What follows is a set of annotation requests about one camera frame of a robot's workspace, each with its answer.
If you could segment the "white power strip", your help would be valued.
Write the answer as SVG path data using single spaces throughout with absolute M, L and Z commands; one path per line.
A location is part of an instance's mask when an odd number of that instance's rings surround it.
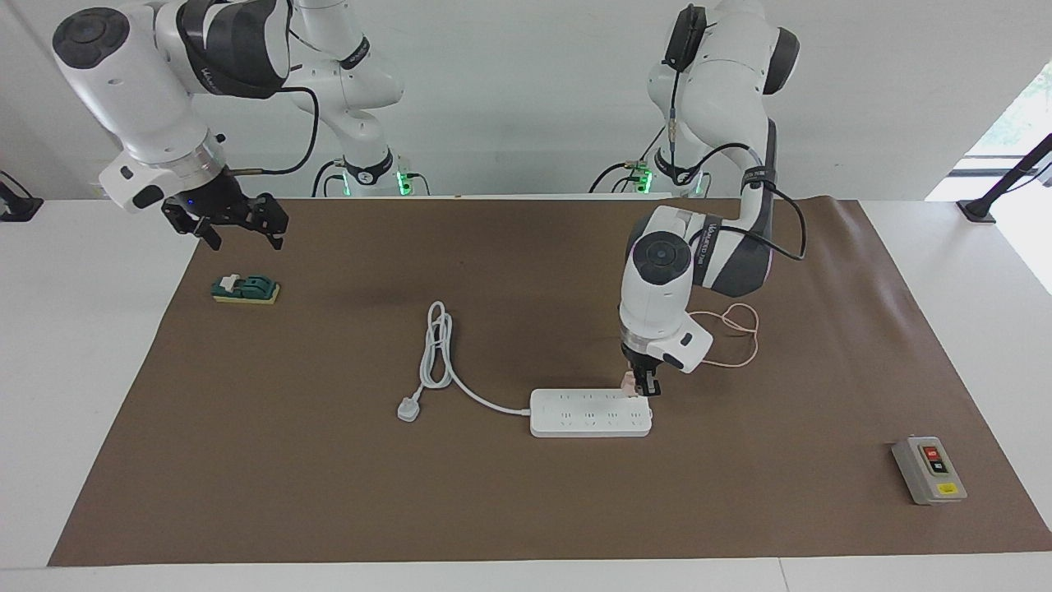
M 648 400 L 619 389 L 537 389 L 529 412 L 538 438 L 644 437 L 653 428 Z

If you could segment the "grey on-off switch box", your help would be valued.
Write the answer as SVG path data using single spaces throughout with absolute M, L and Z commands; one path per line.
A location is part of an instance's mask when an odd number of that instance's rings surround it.
M 957 469 L 944 450 L 940 438 L 902 438 L 893 443 L 891 453 L 897 462 L 910 498 L 916 505 L 938 506 L 968 498 Z

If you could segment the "brown table mat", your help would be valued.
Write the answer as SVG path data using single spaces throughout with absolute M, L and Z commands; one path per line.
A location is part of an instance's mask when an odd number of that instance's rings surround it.
M 618 386 L 631 201 L 289 200 L 281 251 L 196 248 L 50 565 L 1018 553 L 1052 531 L 857 203 L 804 199 L 746 368 L 658 371 L 641 438 L 537 438 L 454 387 L 413 423 L 426 311 L 510 408 Z M 274 304 L 219 303 L 267 275 Z M 916 505 L 936 436 L 966 501 Z

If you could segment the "black angled stand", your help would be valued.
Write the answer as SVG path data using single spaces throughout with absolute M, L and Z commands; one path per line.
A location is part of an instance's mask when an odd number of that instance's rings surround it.
M 1052 132 L 1045 135 L 1029 154 L 1025 154 L 1016 162 L 1013 168 L 1007 169 L 1007 172 L 992 185 L 990 190 L 974 200 L 958 200 L 957 207 L 963 217 L 973 224 L 996 224 L 991 209 L 997 199 L 1007 192 L 1021 188 L 1023 184 L 1019 181 L 1023 177 L 1030 176 L 1031 180 L 1034 180 L 1041 173 L 1049 171 L 1052 171 Z

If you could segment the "green knife switch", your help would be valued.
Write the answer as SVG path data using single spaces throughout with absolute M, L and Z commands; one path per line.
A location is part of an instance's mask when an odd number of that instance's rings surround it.
M 267 275 L 222 275 L 213 283 L 210 295 L 219 303 L 269 306 L 277 301 L 279 284 Z

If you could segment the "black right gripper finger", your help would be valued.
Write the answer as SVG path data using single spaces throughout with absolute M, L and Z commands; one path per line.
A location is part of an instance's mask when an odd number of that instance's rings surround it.
M 263 234 L 275 251 L 281 251 L 284 246 L 287 224 L 287 213 L 270 192 L 247 199 L 245 229 Z
M 207 217 L 195 219 L 177 202 L 163 202 L 161 212 L 178 234 L 193 234 L 204 241 L 210 250 L 220 250 L 222 238 L 215 232 Z

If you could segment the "black desk clamp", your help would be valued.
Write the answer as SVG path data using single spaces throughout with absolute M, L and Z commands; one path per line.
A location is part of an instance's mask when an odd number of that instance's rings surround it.
M 42 198 L 31 193 L 20 181 L 0 169 L 0 221 L 27 222 L 41 209 Z

